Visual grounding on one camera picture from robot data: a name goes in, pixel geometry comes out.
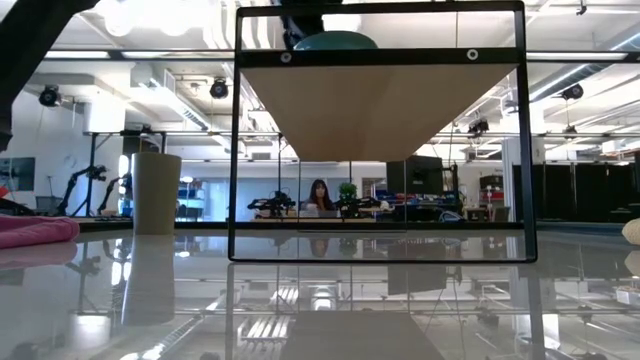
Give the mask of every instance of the ductwork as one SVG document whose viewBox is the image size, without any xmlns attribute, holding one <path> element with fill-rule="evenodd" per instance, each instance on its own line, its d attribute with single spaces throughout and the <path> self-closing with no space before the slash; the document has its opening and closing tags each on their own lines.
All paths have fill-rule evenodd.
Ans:
<svg viewBox="0 0 640 360">
<path fill-rule="evenodd" d="M 619 45 L 610 49 L 611 51 L 638 51 L 640 50 L 640 33 L 636 33 Z M 577 84 L 588 77 L 597 74 L 610 66 L 610 64 L 584 64 L 573 68 L 564 75 L 555 78 L 545 85 L 534 89 L 531 92 L 531 102 L 540 101 L 551 95 L 557 94 L 571 85 Z"/>
</svg>

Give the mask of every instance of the blue object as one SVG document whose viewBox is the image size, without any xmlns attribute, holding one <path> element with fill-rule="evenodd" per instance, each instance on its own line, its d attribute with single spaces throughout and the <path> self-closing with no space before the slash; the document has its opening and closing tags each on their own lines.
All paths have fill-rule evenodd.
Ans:
<svg viewBox="0 0 640 360">
<path fill-rule="evenodd" d="M 294 50 L 362 50 L 377 49 L 375 41 L 352 31 L 325 31 L 300 41 Z"/>
</svg>

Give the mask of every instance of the reflective tabletop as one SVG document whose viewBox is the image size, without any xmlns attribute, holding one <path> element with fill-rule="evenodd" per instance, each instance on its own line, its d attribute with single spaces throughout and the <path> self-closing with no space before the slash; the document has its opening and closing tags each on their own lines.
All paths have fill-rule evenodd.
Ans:
<svg viewBox="0 0 640 360">
<path fill-rule="evenodd" d="M 242 246 L 316 256 L 313 236 L 274 233 Z M 0 359 L 640 358 L 640 250 L 539 235 L 540 261 L 517 266 L 232 264 L 223 232 L 196 231 L 4 250 Z M 345 238 L 325 256 L 495 258 L 514 241 Z"/>
</svg>

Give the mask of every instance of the long dark hair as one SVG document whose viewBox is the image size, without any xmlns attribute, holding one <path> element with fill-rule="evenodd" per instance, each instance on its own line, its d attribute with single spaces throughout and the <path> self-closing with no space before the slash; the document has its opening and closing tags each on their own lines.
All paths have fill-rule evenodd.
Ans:
<svg viewBox="0 0 640 360">
<path fill-rule="evenodd" d="M 318 186 L 322 186 L 324 188 L 324 197 L 322 198 L 322 204 L 324 205 L 325 210 L 334 210 L 333 202 L 331 202 L 331 198 L 329 197 L 329 188 L 327 184 L 320 179 L 311 184 L 311 194 L 309 194 L 309 199 L 316 205 L 319 205 L 318 202 L 320 199 L 316 196 L 316 189 Z"/>
</svg>

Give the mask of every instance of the woman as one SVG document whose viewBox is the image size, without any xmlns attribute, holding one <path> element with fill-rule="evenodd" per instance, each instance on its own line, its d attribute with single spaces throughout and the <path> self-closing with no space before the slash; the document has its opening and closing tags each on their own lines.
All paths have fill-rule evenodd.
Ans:
<svg viewBox="0 0 640 360">
<path fill-rule="evenodd" d="M 335 211 L 336 208 L 329 198 L 329 190 L 327 184 L 320 179 L 317 179 L 311 185 L 311 193 L 309 198 L 304 202 L 302 210 L 317 210 L 317 211 Z"/>
</svg>

